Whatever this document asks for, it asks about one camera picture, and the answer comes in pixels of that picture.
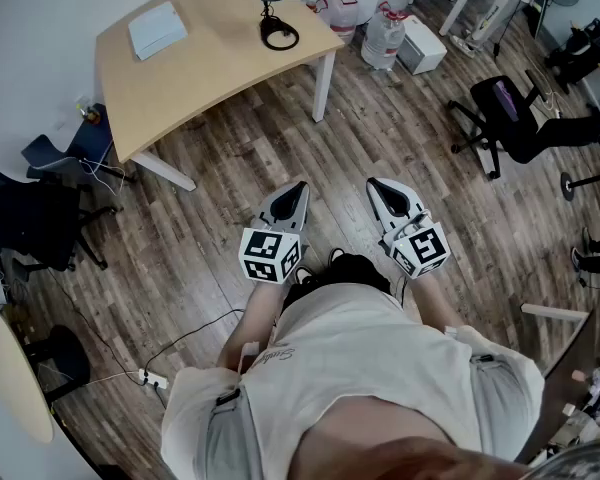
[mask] white box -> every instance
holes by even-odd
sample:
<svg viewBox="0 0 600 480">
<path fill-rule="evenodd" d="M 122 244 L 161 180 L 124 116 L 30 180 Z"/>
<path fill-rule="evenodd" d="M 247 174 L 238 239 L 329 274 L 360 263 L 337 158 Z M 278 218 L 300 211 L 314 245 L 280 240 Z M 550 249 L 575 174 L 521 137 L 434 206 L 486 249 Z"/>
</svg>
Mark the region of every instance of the white box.
<svg viewBox="0 0 600 480">
<path fill-rule="evenodd" d="M 180 16 L 171 2 L 148 10 L 129 23 L 133 49 L 140 60 L 145 60 L 170 44 L 187 37 Z"/>
<path fill-rule="evenodd" d="M 240 266 L 253 281 L 281 284 L 300 262 L 300 236 L 245 228 L 240 242 Z"/>
<path fill-rule="evenodd" d="M 447 54 L 442 41 L 413 15 L 408 16 L 403 24 L 405 36 L 398 48 L 398 58 L 412 75 L 435 69 Z"/>
<path fill-rule="evenodd" d="M 451 251 L 442 226 L 436 222 L 394 241 L 389 256 L 415 279 L 442 266 Z"/>
</svg>

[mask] power strip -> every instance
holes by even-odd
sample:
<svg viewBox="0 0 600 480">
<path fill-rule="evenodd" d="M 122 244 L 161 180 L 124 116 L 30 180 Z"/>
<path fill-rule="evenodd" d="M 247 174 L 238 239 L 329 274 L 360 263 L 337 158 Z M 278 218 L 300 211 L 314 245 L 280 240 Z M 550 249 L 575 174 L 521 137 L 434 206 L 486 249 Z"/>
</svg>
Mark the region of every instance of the power strip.
<svg viewBox="0 0 600 480">
<path fill-rule="evenodd" d="M 138 377 L 140 378 L 140 382 L 144 382 L 145 376 L 143 368 L 138 370 Z M 147 385 L 154 386 L 156 382 L 160 389 L 167 389 L 169 387 L 169 380 L 166 377 L 147 371 Z"/>
</svg>

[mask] light wood desk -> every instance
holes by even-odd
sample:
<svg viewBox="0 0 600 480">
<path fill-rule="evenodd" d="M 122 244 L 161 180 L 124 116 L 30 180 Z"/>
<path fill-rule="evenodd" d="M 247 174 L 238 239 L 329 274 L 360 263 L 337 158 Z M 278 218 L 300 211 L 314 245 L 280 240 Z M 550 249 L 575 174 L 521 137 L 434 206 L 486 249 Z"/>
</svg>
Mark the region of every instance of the light wood desk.
<svg viewBox="0 0 600 480">
<path fill-rule="evenodd" d="M 9 324 L 0 315 L 0 400 L 36 441 L 53 439 L 49 406 L 38 379 Z"/>
<path fill-rule="evenodd" d="M 140 61 L 128 24 L 166 1 L 176 8 L 188 37 Z M 322 120 L 335 50 L 344 43 L 299 0 L 273 6 L 300 34 L 291 50 L 273 51 L 260 40 L 260 0 L 152 0 L 98 36 L 96 64 L 121 162 L 132 159 L 193 190 L 188 176 L 145 149 L 229 96 L 317 58 L 313 118 Z"/>
</svg>

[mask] round table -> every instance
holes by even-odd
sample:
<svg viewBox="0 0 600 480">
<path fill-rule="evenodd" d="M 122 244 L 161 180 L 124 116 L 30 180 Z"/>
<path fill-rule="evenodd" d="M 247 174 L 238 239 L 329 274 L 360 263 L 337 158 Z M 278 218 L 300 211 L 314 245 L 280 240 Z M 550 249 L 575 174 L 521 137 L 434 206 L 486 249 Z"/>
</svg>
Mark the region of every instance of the round table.
<svg viewBox="0 0 600 480">
<path fill-rule="evenodd" d="M 49 393 L 43 393 L 32 365 L 53 359 L 69 379 Z M 14 419 L 36 441 L 53 439 L 49 404 L 89 382 L 86 353 L 73 332 L 57 325 L 49 338 L 20 346 L 9 324 L 0 315 L 0 399 Z"/>
</svg>

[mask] floor board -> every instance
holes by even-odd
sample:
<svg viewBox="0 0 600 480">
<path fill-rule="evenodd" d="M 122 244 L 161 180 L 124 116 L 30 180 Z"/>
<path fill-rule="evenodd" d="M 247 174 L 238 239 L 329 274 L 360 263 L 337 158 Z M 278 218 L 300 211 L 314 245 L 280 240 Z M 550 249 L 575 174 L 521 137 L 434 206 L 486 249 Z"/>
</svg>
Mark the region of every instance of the floor board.
<svg viewBox="0 0 600 480">
<path fill-rule="evenodd" d="M 413 10 L 437 30 L 450 6 L 417 0 Z M 477 7 L 472 0 L 460 26 L 475 19 Z M 400 271 L 376 245 L 380 228 L 364 189 L 369 176 L 389 177 L 415 188 L 442 223 L 453 257 L 435 275 L 452 304 L 489 339 L 542 368 L 573 325 L 522 315 L 522 302 L 600 311 L 600 292 L 579 286 L 569 262 L 583 225 L 600 237 L 600 183 L 578 189 L 572 203 L 558 183 L 563 170 L 574 178 L 599 173 L 600 147 L 545 151 L 489 181 L 471 151 L 450 153 L 470 127 L 446 109 L 449 99 L 468 102 L 471 85 L 500 73 L 526 92 L 527 55 L 541 63 L 542 48 L 525 27 L 522 18 L 514 20 L 497 63 L 488 52 L 470 60 L 444 39 L 449 52 L 440 66 L 415 77 L 399 65 L 391 75 L 372 71 L 360 57 L 358 32 L 336 55 L 318 124 L 311 119 L 315 76 L 308 66 L 229 98 L 152 147 L 190 174 L 196 190 L 185 192 L 126 164 L 139 181 L 113 201 L 124 211 L 89 231 L 109 269 L 101 272 L 79 255 L 75 273 L 54 275 L 135 371 L 181 334 L 244 307 L 252 284 L 237 261 L 242 229 L 266 194 L 291 181 L 311 187 L 307 263 L 319 268 L 340 246 L 369 256 L 395 289 Z M 565 99 L 567 116 L 585 114 L 580 94 Z M 542 107 L 535 112 L 540 119 L 551 115 Z M 86 204 L 110 202 L 100 188 Z M 48 273 L 33 274 L 28 291 L 35 335 L 65 324 L 85 345 L 94 379 L 119 372 Z M 408 293 L 405 304 L 413 310 Z M 152 368 L 173 379 L 183 366 L 211 366 L 237 320 L 231 314 L 183 340 Z M 46 370 L 40 377 L 48 386 L 58 382 Z M 55 408 L 95 462 L 119 464 L 135 479 L 169 478 L 159 457 L 162 406 L 149 388 L 119 376 L 82 388 Z"/>
</svg>

